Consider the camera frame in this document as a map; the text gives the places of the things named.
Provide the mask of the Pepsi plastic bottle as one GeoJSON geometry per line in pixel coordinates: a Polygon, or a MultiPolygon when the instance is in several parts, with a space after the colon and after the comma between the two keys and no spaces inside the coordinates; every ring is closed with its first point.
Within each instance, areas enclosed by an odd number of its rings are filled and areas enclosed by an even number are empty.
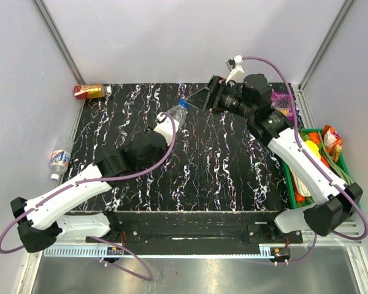
{"type": "Polygon", "coordinates": [[[176,130],[179,130],[183,127],[186,116],[188,113],[188,109],[182,108],[179,104],[170,108],[168,111],[168,114],[172,116],[172,118],[175,121],[176,130]]]}

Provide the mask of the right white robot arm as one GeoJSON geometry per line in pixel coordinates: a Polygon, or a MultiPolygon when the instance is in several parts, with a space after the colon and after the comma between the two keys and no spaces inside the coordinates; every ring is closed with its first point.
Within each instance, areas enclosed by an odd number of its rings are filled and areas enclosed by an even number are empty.
{"type": "Polygon", "coordinates": [[[279,243],[296,230],[327,236],[353,215],[362,189],[356,183],[348,184],[317,158],[292,122],[271,106],[271,95],[272,87],[263,74],[246,76],[241,88],[214,75],[185,102],[203,111],[227,111],[246,119],[252,136],[281,158],[309,190],[313,204],[288,209],[267,226],[271,241],[279,243]]]}

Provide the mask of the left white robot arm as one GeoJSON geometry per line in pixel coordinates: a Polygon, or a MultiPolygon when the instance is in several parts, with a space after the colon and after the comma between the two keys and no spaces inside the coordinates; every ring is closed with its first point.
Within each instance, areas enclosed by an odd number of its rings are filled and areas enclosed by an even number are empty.
{"type": "Polygon", "coordinates": [[[119,150],[103,154],[77,176],[33,199],[18,197],[10,206],[21,240],[29,253],[42,251],[57,241],[98,237],[114,242],[120,237],[118,219],[111,211],[91,216],[67,213],[118,183],[129,181],[157,169],[168,158],[176,139],[171,127],[157,126],[119,150]]]}

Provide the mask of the blue bottle cap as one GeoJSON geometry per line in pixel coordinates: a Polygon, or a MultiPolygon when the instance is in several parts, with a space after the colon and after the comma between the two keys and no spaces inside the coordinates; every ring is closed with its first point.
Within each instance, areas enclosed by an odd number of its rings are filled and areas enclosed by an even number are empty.
{"type": "Polygon", "coordinates": [[[184,109],[189,109],[189,108],[190,108],[190,105],[189,105],[187,102],[185,102],[185,100],[184,100],[184,99],[181,99],[181,100],[180,100],[179,105],[180,105],[182,108],[184,108],[184,109]]]}

